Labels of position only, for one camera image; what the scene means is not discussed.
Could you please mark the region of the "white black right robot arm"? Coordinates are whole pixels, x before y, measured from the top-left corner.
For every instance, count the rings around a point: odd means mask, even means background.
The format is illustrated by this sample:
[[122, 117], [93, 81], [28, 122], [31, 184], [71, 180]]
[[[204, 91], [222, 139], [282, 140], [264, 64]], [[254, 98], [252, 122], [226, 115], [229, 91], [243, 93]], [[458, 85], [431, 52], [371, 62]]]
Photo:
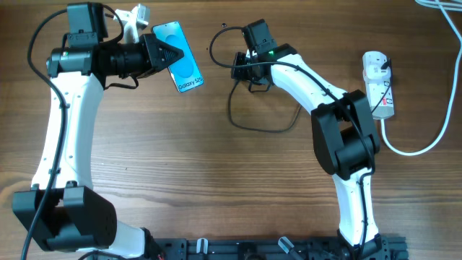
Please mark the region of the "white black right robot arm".
[[371, 178], [380, 145], [365, 93], [327, 82], [291, 45], [278, 45], [265, 20], [240, 30], [248, 52], [236, 55], [232, 73], [254, 84], [276, 85], [310, 114], [315, 156], [336, 187], [342, 242], [355, 259], [375, 253], [380, 235], [373, 218]]

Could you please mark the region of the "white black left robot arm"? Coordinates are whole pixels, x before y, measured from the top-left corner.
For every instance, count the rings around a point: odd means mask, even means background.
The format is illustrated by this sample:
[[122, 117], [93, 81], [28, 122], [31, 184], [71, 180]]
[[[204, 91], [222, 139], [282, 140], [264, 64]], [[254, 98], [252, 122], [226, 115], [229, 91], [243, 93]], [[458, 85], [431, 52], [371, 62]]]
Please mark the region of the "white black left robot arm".
[[122, 11], [82, 2], [64, 12], [69, 31], [42, 76], [51, 88], [42, 158], [30, 189], [12, 200], [27, 230], [25, 244], [97, 259], [163, 259], [147, 229], [119, 221], [115, 207], [94, 191], [92, 140], [108, 77], [138, 81], [179, 61], [183, 52], [144, 32], [150, 15], [144, 5]]

